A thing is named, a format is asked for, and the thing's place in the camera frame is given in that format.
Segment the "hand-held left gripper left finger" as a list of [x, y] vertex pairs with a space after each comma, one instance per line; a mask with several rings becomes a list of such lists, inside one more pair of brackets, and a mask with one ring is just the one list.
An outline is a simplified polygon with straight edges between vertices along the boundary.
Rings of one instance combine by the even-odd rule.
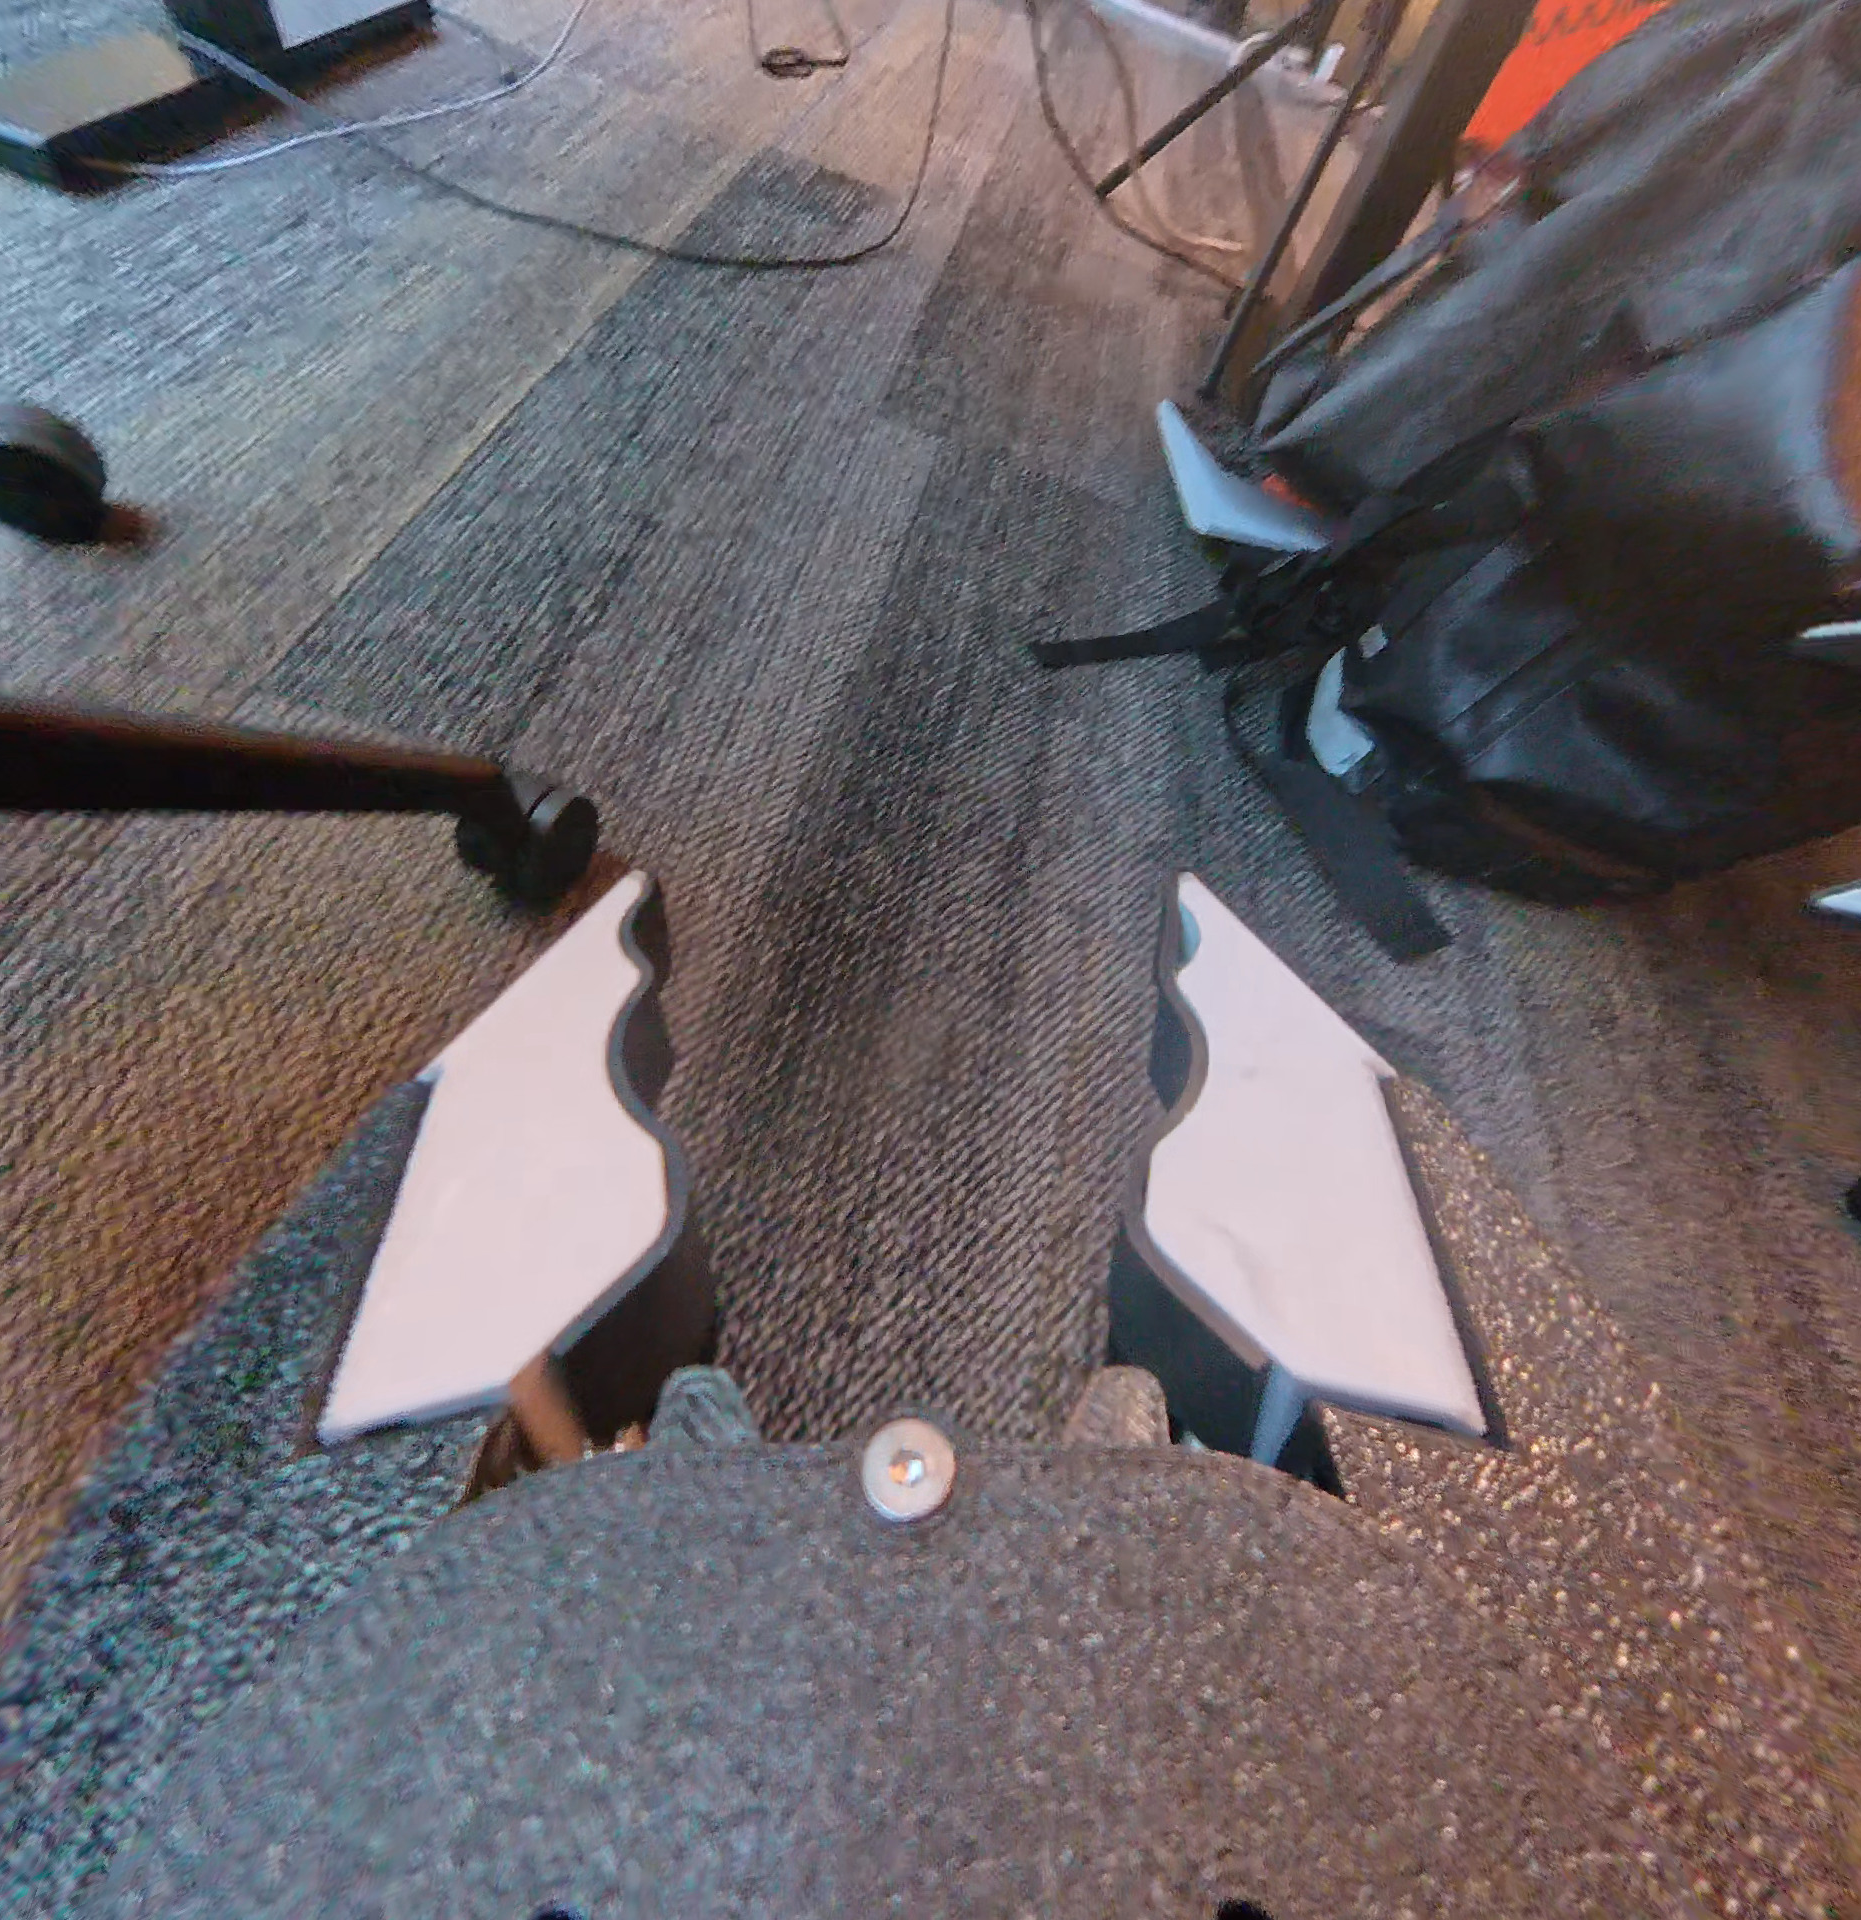
[[671, 927], [626, 874], [434, 1067], [319, 1444], [490, 1414], [552, 1372], [603, 1444], [688, 1369], [688, 1148], [662, 1090]]

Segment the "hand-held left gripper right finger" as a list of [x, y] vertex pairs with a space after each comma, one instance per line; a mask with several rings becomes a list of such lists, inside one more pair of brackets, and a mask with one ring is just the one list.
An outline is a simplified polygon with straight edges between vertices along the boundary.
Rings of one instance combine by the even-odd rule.
[[1323, 1414], [1470, 1444], [1488, 1403], [1394, 1114], [1394, 1063], [1222, 893], [1169, 878], [1157, 1122], [1121, 1195], [1121, 1363], [1196, 1444]]

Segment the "black desk legs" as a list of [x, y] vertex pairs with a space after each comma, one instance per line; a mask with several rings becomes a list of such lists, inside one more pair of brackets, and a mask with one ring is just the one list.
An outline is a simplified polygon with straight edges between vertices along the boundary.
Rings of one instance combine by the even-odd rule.
[[[1086, 183], [1092, 205], [1111, 219], [1111, 197], [1146, 183], [1190, 128], [1236, 98], [1254, 98], [1254, 79], [1277, 70], [1285, 50], [1323, 50], [1340, 8], [1293, 8], [1277, 26], [1226, 36], [1166, 8], [1086, 8], [1110, 50], [1121, 156]], [[1368, 8], [1355, 29], [1355, 66], [1332, 103], [1312, 156], [1300, 164], [1266, 244], [1249, 269], [1226, 282], [1226, 333], [1198, 376], [1203, 403], [1249, 405], [1266, 369], [1249, 369], [1281, 333], [1323, 313], [1372, 266], [1384, 266], [1430, 194], [1455, 173], [1470, 119], [1488, 98], [1498, 66], [1522, 48], [1534, 8], [1522, 0], [1446, 0], [1446, 8]], [[1111, 36], [1203, 63], [1212, 81], [1153, 130], [1139, 128], [1132, 70]]]

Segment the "black bag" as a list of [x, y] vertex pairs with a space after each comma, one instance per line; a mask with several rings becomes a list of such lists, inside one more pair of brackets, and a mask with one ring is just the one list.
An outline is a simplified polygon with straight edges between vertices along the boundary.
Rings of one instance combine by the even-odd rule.
[[1861, 827], [1861, 670], [1787, 655], [1861, 619], [1861, 258], [1325, 523], [1027, 655], [1226, 678], [1236, 756], [1386, 961], [1447, 943], [1419, 874], [1610, 902]]

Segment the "dark grey cloth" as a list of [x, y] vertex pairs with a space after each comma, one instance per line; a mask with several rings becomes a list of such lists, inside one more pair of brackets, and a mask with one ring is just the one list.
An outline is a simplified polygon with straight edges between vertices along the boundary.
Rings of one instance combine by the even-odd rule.
[[1861, 258], [1861, 0], [1668, 8], [1515, 142], [1522, 188], [1353, 348], [1285, 348], [1254, 452], [1316, 505], [1394, 491]]

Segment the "pale grey flat object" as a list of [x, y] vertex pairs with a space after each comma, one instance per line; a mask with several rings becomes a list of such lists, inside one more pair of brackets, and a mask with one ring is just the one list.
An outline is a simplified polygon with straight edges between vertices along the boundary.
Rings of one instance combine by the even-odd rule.
[[1157, 403], [1153, 424], [1190, 532], [1269, 560], [1323, 552], [1335, 540], [1323, 513], [1222, 470], [1174, 403]]

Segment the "red crate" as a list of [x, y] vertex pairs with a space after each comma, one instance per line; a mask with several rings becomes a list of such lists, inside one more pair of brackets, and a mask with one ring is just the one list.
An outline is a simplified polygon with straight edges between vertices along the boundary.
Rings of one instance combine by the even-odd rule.
[[1534, 121], [1600, 50], [1629, 42], [1668, 0], [1542, 0], [1464, 128], [1464, 151], [1492, 151]]

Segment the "black caster wheel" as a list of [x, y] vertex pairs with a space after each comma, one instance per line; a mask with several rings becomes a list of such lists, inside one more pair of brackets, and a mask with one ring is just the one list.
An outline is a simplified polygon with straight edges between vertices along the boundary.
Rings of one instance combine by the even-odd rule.
[[0, 523], [47, 545], [102, 545], [104, 465], [74, 424], [0, 405]]

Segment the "black flat floor box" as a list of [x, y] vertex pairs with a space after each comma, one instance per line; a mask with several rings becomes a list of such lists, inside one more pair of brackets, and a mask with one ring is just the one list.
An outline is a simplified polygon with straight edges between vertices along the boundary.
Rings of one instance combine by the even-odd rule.
[[147, 164], [183, 164], [275, 93], [434, 36], [427, 0], [166, 0], [127, 29], [0, 79], [0, 167], [102, 194]]

